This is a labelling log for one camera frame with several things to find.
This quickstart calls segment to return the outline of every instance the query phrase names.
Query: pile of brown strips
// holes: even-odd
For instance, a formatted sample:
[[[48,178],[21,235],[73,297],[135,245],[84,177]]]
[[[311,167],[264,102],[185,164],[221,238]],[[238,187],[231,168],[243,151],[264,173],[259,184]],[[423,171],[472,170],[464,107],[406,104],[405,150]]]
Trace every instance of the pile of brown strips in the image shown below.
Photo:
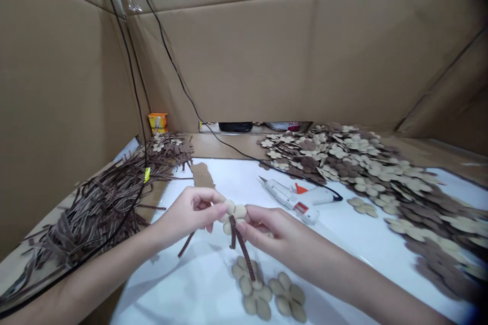
[[[182,134],[157,135],[148,142],[148,146],[151,144],[157,148],[153,145],[147,149],[150,178],[141,197],[151,193],[153,182],[175,179],[173,168],[183,166],[184,169],[192,158],[193,147]],[[80,185],[73,205],[58,207],[63,212],[56,223],[42,227],[23,240],[30,246],[23,255],[31,255],[31,259],[19,279],[0,297],[0,306],[10,307],[38,291],[49,279],[75,266],[114,234],[129,210],[121,229],[99,253],[138,233],[142,226],[149,225],[134,208],[131,209],[135,199],[138,199],[135,207],[155,208],[141,205],[140,198],[137,198],[144,181],[145,167],[142,149]]]
[[[449,297],[473,300],[486,271],[462,252],[486,260],[488,211],[443,193],[435,174],[412,165],[375,133],[326,123],[304,134],[288,131],[266,137],[258,143],[269,149],[267,155],[278,169],[320,184],[340,182],[397,216],[387,219],[389,227],[422,256],[419,273]],[[374,206],[358,200],[349,200],[357,212],[377,217]]]

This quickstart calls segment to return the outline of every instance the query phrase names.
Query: small orange box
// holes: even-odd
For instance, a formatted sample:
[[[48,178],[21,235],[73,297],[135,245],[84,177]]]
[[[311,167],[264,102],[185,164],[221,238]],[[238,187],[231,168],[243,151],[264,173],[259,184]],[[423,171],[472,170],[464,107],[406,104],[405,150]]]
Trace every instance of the small orange box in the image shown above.
[[[156,132],[166,133],[168,132],[168,125],[166,123],[166,116],[168,113],[151,113],[149,114],[149,123],[151,124],[152,134]]]

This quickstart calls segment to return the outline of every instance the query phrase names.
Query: black cable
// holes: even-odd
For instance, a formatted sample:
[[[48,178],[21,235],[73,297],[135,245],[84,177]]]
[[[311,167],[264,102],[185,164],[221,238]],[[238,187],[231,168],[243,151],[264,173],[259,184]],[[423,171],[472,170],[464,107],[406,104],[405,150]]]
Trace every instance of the black cable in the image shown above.
[[[150,10],[151,10],[152,14],[153,14],[153,15],[154,15],[154,17],[156,18],[156,21],[158,22],[158,25],[159,25],[159,32],[160,32],[160,34],[161,34],[161,39],[162,39],[162,41],[163,41],[164,48],[165,48],[165,50],[166,50],[166,53],[168,54],[169,60],[171,61],[171,64],[173,65],[173,68],[174,68],[174,70],[175,70],[176,74],[178,75],[178,79],[179,79],[179,82],[180,82],[181,87],[182,87],[182,89],[183,89],[183,92],[184,92],[184,93],[185,93],[185,95],[187,96],[187,98],[188,98],[188,100],[190,101],[190,103],[192,103],[193,110],[195,111],[195,114],[197,115],[197,117],[198,117],[198,119],[200,120],[200,122],[202,122],[203,124],[207,124],[206,122],[204,122],[204,121],[203,121],[203,119],[202,119],[202,118],[200,117],[200,115],[198,114],[197,107],[195,106],[195,103],[193,102],[192,98],[191,98],[191,97],[188,95],[188,92],[187,92],[187,90],[186,90],[186,88],[185,88],[185,85],[183,84],[183,80],[182,80],[181,75],[180,75],[180,73],[179,73],[179,71],[178,71],[178,68],[176,67],[176,65],[175,65],[175,63],[174,63],[174,61],[173,61],[173,57],[171,57],[171,53],[169,52],[169,50],[168,50],[168,46],[166,45],[166,41],[165,41],[164,36],[163,36],[163,26],[161,25],[161,22],[159,21],[159,17],[157,16],[157,14],[156,14],[155,10],[153,9],[152,5],[150,4],[149,0],[146,0],[146,2],[147,2],[147,5],[148,5],[148,6],[149,6],[149,8],[150,8]],[[228,144],[228,143],[226,143],[226,142],[222,141],[221,139],[219,139],[219,138],[217,137],[217,135],[216,135],[216,134],[215,134],[215,133],[212,131],[212,129],[211,129],[210,127],[209,127],[208,129],[210,130],[210,132],[213,134],[213,136],[214,136],[214,137],[215,137],[215,138],[216,138],[216,139],[217,139],[217,140],[218,140],[220,143],[222,143],[222,144],[224,144],[224,145],[226,145],[226,146],[229,146],[230,148],[232,148],[233,150],[235,150],[236,152],[238,152],[238,153],[239,153],[239,154],[241,154],[242,156],[245,156],[245,157],[247,157],[247,158],[249,158],[249,159],[251,159],[251,160],[257,161],[257,162],[259,162],[259,163],[261,163],[261,164],[263,164],[263,165],[265,165],[265,166],[267,166],[267,167],[269,167],[269,168],[271,168],[271,169],[274,169],[274,170],[276,170],[276,171],[279,171],[280,173],[283,173],[283,174],[286,174],[286,175],[289,175],[289,176],[292,176],[292,177],[295,177],[295,178],[303,179],[303,180],[306,180],[306,181],[308,181],[308,182],[310,182],[310,183],[313,183],[313,184],[316,184],[316,185],[320,185],[320,186],[322,186],[322,187],[324,187],[324,188],[327,188],[328,190],[330,190],[332,193],[334,193],[334,194],[335,194],[335,197],[334,197],[334,201],[335,201],[335,202],[340,202],[340,201],[342,201],[342,200],[343,200],[342,196],[341,196],[339,193],[337,193],[335,190],[333,190],[333,189],[329,188],[328,186],[325,186],[325,185],[323,185],[323,184],[319,184],[319,183],[317,183],[317,182],[313,181],[312,179],[309,179],[309,178],[306,178],[306,177],[303,177],[303,176],[299,176],[299,175],[296,175],[296,174],[288,173],[287,171],[284,171],[284,170],[278,169],[278,168],[274,167],[273,165],[269,165],[269,164],[265,163],[263,160],[260,160],[260,159],[258,159],[258,158],[255,158],[255,157],[249,156],[249,155],[247,155],[247,154],[243,153],[242,151],[239,151],[239,150],[238,150],[237,148],[235,148],[234,146],[232,146],[232,145],[230,145],[230,144]]]
[[[133,86],[134,86],[134,93],[135,93],[135,96],[136,96],[137,107],[139,109],[139,116],[140,116],[140,119],[141,119],[142,135],[144,137],[144,165],[145,165],[145,168],[147,168],[147,140],[146,140],[146,134],[144,132],[144,122],[143,122],[143,117],[142,117],[141,104],[139,102],[139,96],[137,94],[137,89],[136,89],[136,81],[135,81],[135,78],[134,78],[134,70],[132,68],[131,54],[130,54],[129,46],[127,45],[126,37],[124,35],[124,31],[122,29],[122,25],[120,23],[120,20],[119,20],[118,14],[117,14],[117,10],[115,8],[115,5],[113,3],[113,0],[110,0],[110,3],[112,5],[113,12],[115,14],[115,18],[117,19],[118,27],[120,29],[120,33],[122,34],[122,39],[124,40],[124,45],[125,45],[126,51],[127,51],[127,57],[129,58],[129,66],[131,68],[132,83],[133,83]],[[124,225],[124,223],[127,221],[128,217],[129,217],[129,214],[134,209],[135,204],[140,199],[141,194],[142,194],[142,190],[144,189],[144,186],[145,186],[145,184],[144,184],[144,180],[143,180],[142,181],[142,184],[141,184],[141,190],[137,194],[137,196],[136,196],[134,202],[132,203],[130,209],[127,211],[126,215],[124,216],[124,218],[120,222],[120,224],[117,227],[117,229],[115,229],[114,233],[102,245],[100,245],[99,247],[97,247],[96,249],[94,249],[90,254],[88,254],[87,257],[85,257],[83,260],[80,260],[75,266],[73,266],[72,268],[68,269],[61,276],[59,276],[54,281],[52,281],[50,284],[48,284],[47,286],[45,286],[44,288],[42,288],[41,290],[39,290],[37,293],[35,293],[32,296],[30,296],[28,299],[22,301],[18,305],[15,305],[15,306],[13,306],[13,307],[5,310],[5,311],[0,312],[0,320],[3,319],[3,318],[5,318],[5,317],[7,317],[7,316],[12,315],[13,313],[15,313],[15,312],[19,311],[20,309],[24,308],[29,303],[31,303],[32,301],[34,301],[36,298],[40,297],[45,292],[47,292],[48,290],[50,290],[51,288],[53,288],[55,285],[57,285],[63,279],[65,279],[70,274],[72,274],[77,269],[79,269],[83,264],[85,264],[92,257],[94,257],[98,252],[100,252],[100,250],[102,250],[102,248],[104,248],[111,240],[113,240],[113,238],[115,237],[115,235],[118,234],[118,232],[121,230],[121,228]]]

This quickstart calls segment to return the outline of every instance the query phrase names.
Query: white tabletop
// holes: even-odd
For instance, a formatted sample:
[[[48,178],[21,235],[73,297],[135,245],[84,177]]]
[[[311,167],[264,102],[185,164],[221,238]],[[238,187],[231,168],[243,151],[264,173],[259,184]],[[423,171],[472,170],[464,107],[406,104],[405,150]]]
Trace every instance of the white tabletop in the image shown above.
[[[204,162],[212,175],[216,189],[236,204],[255,204],[263,207],[281,207],[263,188],[259,175],[291,186],[292,180],[285,174],[266,171],[258,163],[249,160],[194,159]],[[446,183],[442,189],[471,205],[486,209],[488,192],[443,170],[430,169],[438,179]],[[191,177],[191,171],[179,169],[177,177]],[[161,198],[160,206],[169,207],[192,180],[172,181]],[[311,189],[314,186],[300,181],[299,185]],[[451,320],[462,323],[473,311],[467,302],[453,301],[441,294],[428,280],[414,269],[416,255],[404,246],[404,240],[387,228],[380,209],[379,218],[372,218],[354,211],[345,202],[356,195],[340,183],[329,183],[332,189],[344,197],[340,203],[317,206],[320,223],[316,231],[336,244],[364,258],[381,274],[416,296]],[[153,222],[163,212],[157,211]],[[295,323],[292,318],[283,317],[276,308],[275,299],[270,303],[271,320],[264,322],[257,316],[249,316],[242,305],[242,294],[238,283],[232,277],[231,266],[241,250],[231,250],[230,237],[222,231],[222,224],[216,222],[213,234],[198,231],[181,259],[177,254],[186,238],[160,252],[145,262],[127,281],[112,324],[217,324],[231,323]],[[302,287],[306,302],[305,311],[310,324],[373,324],[368,316],[352,306],[334,298],[324,291],[295,276],[272,257],[249,243],[251,258],[261,268],[265,282],[285,271],[291,280]]]

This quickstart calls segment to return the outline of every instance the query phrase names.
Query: cardboard box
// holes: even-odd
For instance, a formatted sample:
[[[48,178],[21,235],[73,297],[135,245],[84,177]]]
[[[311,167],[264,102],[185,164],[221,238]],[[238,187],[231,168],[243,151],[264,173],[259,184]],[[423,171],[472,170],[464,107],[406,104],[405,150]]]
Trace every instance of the cardboard box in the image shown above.
[[[473,98],[488,59],[475,42],[488,15],[480,0],[153,1],[205,121],[360,123],[389,134],[416,164],[486,185],[482,157],[416,139],[486,153],[486,121],[479,118],[485,94]],[[170,130],[197,132],[198,118],[147,4],[116,4],[130,14],[142,115],[167,111]],[[140,125],[131,68],[107,0],[2,5],[8,11],[0,17],[0,191],[7,203],[0,208],[0,259],[75,182],[149,132],[147,119]],[[26,127],[33,116],[37,123]],[[257,138],[222,136],[265,158]],[[194,134],[193,143],[196,156],[241,158],[212,135]]]

